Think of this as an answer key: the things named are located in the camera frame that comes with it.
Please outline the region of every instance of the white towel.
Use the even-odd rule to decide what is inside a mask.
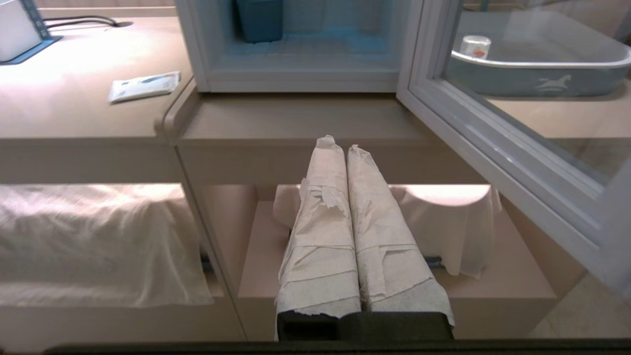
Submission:
[[[476,279],[495,246],[495,216],[501,212],[490,185],[391,186],[403,218],[423,256],[440,256],[451,275]]]
[[[361,311],[344,151],[317,140],[278,274],[276,312],[342,317]]]
[[[437,311],[454,324],[449,298],[434,279],[370,153],[348,151],[350,208],[360,292],[370,311]]]
[[[213,302],[178,184],[0,185],[0,306]]]

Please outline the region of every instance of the blue bin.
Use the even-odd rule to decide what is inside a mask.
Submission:
[[[491,39],[486,59],[458,51],[466,35]],[[463,12],[447,77],[491,96],[577,97],[612,93],[631,69],[631,48],[563,14]]]
[[[237,0],[237,10],[246,42],[283,38],[283,0]]]

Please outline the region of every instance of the beige countertop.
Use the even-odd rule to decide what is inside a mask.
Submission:
[[[631,144],[628,80],[604,97],[487,99],[557,143]],[[325,134],[381,145],[440,142],[394,95],[213,94],[202,95],[198,105],[179,140],[182,145],[310,144]]]
[[[631,138],[631,81],[627,79],[606,96],[487,99],[545,138]]]
[[[444,145],[392,95],[203,95],[179,145]]]
[[[163,141],[156,133],[192,80],[176,17],[122,18],[129,27],[60,28],[64,38],[22,64],[0,66],[0,144],[34,140]],[[174,93],[109,104],[113,80],[180,71]]]

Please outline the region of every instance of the blue container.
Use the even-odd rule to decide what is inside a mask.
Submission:
[[[237,0],[237,10],[246,42],[283,38],[283,0]]]
[[[466,35],[491,39],[486,59],[459,52]],[[482,95],[598,96],[630,68],[631,48],[560,13],[464,12],[447,77]]]

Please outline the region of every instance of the floor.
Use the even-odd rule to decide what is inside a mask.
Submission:
[[[587,274],[530,338],[631,338],[631,303]]]

